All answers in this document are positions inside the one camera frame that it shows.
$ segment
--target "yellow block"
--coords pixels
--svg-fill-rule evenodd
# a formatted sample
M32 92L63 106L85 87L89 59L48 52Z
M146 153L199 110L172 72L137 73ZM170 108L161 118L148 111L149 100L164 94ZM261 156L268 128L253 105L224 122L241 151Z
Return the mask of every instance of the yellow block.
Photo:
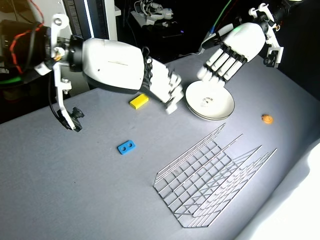
M140 94L139 96L137 96L135 99L133 99L130 102L130 105L134 108L134 109L138 109L140 108L143 104L145 104L146 102L149 101L149 98L147 95L145 95L144 93Z

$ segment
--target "metal dish rack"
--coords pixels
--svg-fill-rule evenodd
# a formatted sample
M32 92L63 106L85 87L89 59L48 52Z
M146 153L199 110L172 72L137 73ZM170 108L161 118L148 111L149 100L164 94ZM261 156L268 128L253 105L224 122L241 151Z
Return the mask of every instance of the metal dish rack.
M214 139L224 126L176 158L155 177L154 188L184 228L209 227L277 151L252 160L261 145L231 159L225 150L242 134L221 148Z

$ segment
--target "blue block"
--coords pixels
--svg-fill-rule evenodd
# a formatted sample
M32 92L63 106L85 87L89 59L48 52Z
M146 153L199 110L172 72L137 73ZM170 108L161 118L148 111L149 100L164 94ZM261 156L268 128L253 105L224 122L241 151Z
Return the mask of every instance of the blue block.
M118 150L122 155L127 154L128 152L132 151L135 148L136 148L136 145L131 140L126 141L125 143L123 143L120 146L118 146Z

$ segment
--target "plate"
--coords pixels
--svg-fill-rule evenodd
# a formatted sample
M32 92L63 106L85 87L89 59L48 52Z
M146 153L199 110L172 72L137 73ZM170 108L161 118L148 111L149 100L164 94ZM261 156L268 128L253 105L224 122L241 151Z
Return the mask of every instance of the plate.
M209 82L191 83L186 89L185 98L192 113L209 121L225 119L235 109L235 101L230 92Z

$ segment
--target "table surface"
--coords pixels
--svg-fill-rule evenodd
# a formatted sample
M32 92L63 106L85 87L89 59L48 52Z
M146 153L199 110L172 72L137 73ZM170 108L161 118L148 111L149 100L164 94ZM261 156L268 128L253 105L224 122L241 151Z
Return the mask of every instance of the table surface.
M168 65L187 86L216 48ZM132 95L94 89L66 101L85 117L67 131L48 107L0 125L0 239L229 240L266 201L315 139L320 102L260 57L244 65L226 87L235 100L222 121L197 118L182 100L166 115L150 100L139 110ZM274 124L261 121L271 114ZM184 229L155 189L156 173L221 124L231 155L259 145L278 148L270 161L209 228ZM120 155L117 146L136 149Z

